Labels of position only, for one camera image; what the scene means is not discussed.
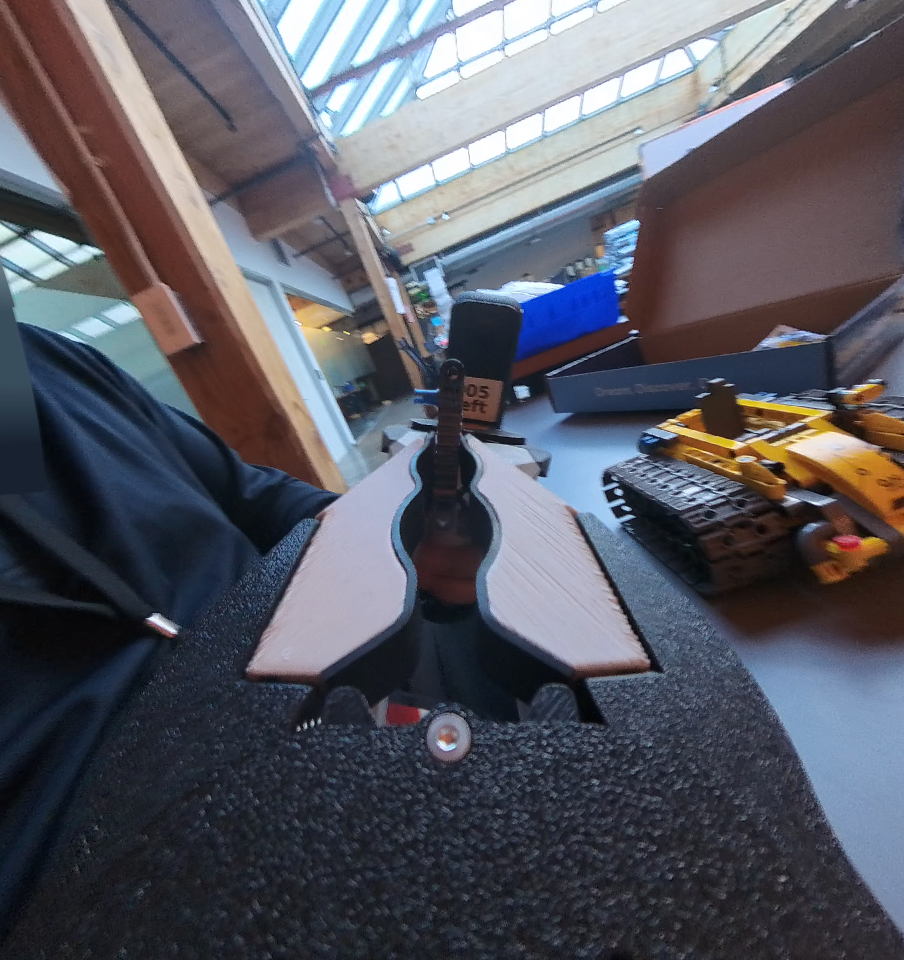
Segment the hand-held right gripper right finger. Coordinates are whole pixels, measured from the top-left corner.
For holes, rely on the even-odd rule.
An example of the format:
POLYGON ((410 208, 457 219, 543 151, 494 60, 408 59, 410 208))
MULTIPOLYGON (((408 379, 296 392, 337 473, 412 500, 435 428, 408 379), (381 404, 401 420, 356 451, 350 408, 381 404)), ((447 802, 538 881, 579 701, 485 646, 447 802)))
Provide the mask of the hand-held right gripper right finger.
POLYGON ((649 672, 645 647, 575 511, 490 446, 467 437, 470 491, 491 523, 477 575, 480 661, 509 694, 649 672))

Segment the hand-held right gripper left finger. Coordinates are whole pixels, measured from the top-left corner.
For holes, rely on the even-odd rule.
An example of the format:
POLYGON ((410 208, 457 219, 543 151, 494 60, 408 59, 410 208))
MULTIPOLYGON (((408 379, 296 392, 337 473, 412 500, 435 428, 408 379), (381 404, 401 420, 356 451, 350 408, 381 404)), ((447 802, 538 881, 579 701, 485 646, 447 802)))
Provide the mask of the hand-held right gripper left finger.
POLYGON ((323 511, 247 678, 350 686, 371 706, 407 681, 418 659, 417 582, 400 520, 421 492, 426 444, 414 438, 323 511))

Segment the dark grey toothed toy rack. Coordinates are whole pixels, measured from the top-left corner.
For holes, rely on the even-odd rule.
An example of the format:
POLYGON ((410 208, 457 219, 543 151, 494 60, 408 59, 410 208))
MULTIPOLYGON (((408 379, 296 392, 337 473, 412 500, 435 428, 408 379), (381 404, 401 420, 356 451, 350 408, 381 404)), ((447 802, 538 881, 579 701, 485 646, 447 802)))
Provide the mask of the dark grey toothed toy rack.
POLYGON ((424 546, 468 544, 468 493, 462 490, 460 447, 465 369, 457 359, 444 361, 434 390, 416 390, 414 403, 436 408, 432 493, 424 546))

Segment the yellow toy tracked robot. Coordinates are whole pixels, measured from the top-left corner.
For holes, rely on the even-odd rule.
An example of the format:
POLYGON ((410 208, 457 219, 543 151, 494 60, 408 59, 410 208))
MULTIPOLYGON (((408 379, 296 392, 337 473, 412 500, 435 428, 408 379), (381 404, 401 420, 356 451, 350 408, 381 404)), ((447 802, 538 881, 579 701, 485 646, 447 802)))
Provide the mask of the yellow toy tracked robot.
POLYGON ((886 383, 737 393, 645 430, 602 475, 626 532, 702 595, 802 564, 834 584, 904 552, 904 397, 886 383))

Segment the person's left forearm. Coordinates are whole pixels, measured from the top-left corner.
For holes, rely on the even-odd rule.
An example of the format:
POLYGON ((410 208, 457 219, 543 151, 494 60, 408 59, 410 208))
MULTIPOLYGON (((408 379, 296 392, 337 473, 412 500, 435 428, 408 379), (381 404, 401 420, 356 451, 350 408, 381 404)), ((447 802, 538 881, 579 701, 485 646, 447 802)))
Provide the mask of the person's left forearm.
POLYGON ((231 478, 221 501, 229 520, 266 553, 300 522, 315 520, 339 498, 273 467, 230 462, 231 478))

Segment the grey desk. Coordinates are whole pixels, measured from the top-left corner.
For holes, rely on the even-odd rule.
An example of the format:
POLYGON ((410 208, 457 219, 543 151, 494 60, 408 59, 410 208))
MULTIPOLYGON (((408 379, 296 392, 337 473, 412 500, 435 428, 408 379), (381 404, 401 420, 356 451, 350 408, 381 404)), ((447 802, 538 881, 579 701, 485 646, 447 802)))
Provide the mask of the grey desk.
POLYGON ((737 652, 777 711, 846 853, 904 932, 904 556, 846 582, 800 571, 699 597, 624 533, 602 472, 635 453, 655 414, 554 414, 545 396, 511 406, 506 428, 550 452, 545 485, 612 530, 644 579, 675 587, 737 652))

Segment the blue plastic bin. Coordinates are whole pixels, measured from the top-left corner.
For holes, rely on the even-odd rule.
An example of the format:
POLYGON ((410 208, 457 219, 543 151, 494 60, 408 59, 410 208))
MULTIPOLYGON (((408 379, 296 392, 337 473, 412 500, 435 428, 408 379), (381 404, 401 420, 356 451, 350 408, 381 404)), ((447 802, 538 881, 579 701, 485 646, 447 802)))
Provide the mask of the blue plastic bin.
POLYGON ((522 303, 523 322, 515 359, 522 361, 619 320, 616 276, 599 272, 522 303))

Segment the bag of toy parts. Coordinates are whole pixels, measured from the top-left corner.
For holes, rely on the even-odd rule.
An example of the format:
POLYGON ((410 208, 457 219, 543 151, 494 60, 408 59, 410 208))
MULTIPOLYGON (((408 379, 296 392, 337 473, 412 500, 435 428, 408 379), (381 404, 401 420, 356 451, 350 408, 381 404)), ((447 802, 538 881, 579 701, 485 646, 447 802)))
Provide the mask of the bag of toy parts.
POLYGON ((813 331, 802 330, 785 324, 779 324, 767 334, 758 344, 753 348, 754 352, 764 352, 772 350, 780 350, 785 347, 795 347, 795 346, 806 346, 811 344, 817 344, 820 342, 825 342, 828 339, 827 334, 820 334, 813 331))

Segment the dark blue cardboard kit box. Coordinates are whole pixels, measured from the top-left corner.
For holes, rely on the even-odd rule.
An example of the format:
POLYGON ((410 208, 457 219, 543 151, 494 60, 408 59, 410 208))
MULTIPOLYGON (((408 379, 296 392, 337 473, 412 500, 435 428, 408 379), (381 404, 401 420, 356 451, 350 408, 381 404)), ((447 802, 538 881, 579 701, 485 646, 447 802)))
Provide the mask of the dark blue cardboard kit box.
POLYGON ((904 15, 644 183, 626 334, 554 412, 687 409, 868 378, 904 337, 904 15), (825 342, 753 351, 778 325, 825 342))

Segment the large gridded window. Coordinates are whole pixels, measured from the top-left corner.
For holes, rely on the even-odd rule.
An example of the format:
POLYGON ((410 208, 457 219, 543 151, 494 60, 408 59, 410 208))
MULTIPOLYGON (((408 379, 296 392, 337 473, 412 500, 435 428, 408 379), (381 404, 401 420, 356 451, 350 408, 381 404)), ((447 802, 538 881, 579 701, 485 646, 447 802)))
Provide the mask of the large gridded window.
POLYGON ((735 2, 261 2, 382 214, 693 71, 735 2))

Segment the black drawstring metal tip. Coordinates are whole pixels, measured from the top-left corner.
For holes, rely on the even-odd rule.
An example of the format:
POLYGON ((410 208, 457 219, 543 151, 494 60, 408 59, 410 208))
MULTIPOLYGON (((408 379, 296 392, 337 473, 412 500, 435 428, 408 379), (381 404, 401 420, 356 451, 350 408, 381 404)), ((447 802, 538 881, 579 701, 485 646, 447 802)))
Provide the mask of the black drawstring metal tip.
POLYGON ((181 634, 177 623, 153 610, 107 564, 33 510, 21 496, 1 494, 0 515, 105 600, 103 603, 81 602, 0 579, 0 604, 122 619, 168 639, 181 634))

